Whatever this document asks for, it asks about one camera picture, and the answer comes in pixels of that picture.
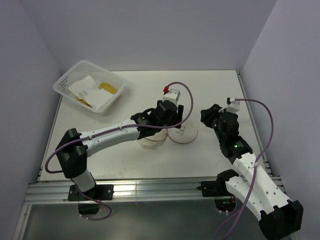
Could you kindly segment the round mesh laundry bag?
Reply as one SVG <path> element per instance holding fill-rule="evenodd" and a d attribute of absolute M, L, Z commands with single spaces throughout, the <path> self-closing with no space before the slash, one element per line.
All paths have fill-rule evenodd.
<path fill-rule="evenodd" d="M 160 147 L 166 139 L 172 142 L 186 145 L 193 142 L 198 136 L 198 128 L 192 122 L 187 120 L 180 128 L 163 129 L 154 136 L 138 140 L 138 144 L 143 149 L 155 150 Z"/>

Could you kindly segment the white bra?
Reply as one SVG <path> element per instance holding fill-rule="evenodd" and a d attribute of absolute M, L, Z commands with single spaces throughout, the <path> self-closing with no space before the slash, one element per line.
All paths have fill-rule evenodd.
<path fill-rule="evenodd" d="M 95 110 L 100 109 L 113 97 L 112 93 L 100 88 L 90 75 L 71 84 L 68 90 Z"/>

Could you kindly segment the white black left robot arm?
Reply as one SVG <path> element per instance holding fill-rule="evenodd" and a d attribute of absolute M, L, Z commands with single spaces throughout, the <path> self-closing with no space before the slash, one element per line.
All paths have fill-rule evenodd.
<path fill-rule="evenodd" d="M 180 128 L 183 105 L 158 100 L 155 108 L 132 115 L 129 119 L 95 131 L 69 129 L 57 146 L 56 156 L 64 177 L 72 180 L 86 200 L 96 197 L 98 188 L 87 168 L 87 160 L 106 148 L 154 136 L 168 127 Z"/>

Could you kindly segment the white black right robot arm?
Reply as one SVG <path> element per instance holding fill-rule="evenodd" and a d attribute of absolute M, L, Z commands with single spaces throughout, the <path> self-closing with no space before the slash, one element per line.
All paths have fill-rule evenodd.
<path fill-rule="evenodd" d="M 256 161 L 250 145 L 239 134 L 239 107 L 214 104 L 201 110 L 200 121 L 214 130 L 222 154 L 232 168 L 219 173 L 214 181 L 202 181 L 203 197 L 234 196 L 254 214 L 268 240 L 281 240 L 301 229 L 304 208 L 291 200 Z"/>

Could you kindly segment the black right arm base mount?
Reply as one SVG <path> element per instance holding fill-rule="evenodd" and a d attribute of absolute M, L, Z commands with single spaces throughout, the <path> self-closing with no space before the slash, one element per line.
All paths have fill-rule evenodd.
<path fill-rule="evenodd" d="M 204 198 L 212 197 L 219 211 L 231 212 L 236 208 L 235 196 L 229 193 L 226 186 L 223 186 L 218 180 L 202 181 L 196 189 L 201 191 Z"/>

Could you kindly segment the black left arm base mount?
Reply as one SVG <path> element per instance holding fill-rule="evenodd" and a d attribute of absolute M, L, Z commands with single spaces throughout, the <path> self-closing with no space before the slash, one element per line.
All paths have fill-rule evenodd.
<path fill-rule="evenodd" d="M 74 184 L 69 188 L 67 201 L 78 202 L 78 213 L 82 218 L 100 221 L 112 214 L 112 208 L 103 201 L 111 201 L 113 193 L 114 186 L 112 184 L 98 184 L 86 192 L 80 191 L 79 187 Z M 108 210 L 108 214 L 104 217 L 94 218 L 93 215 L 96 215 L 103 207 Z"/>

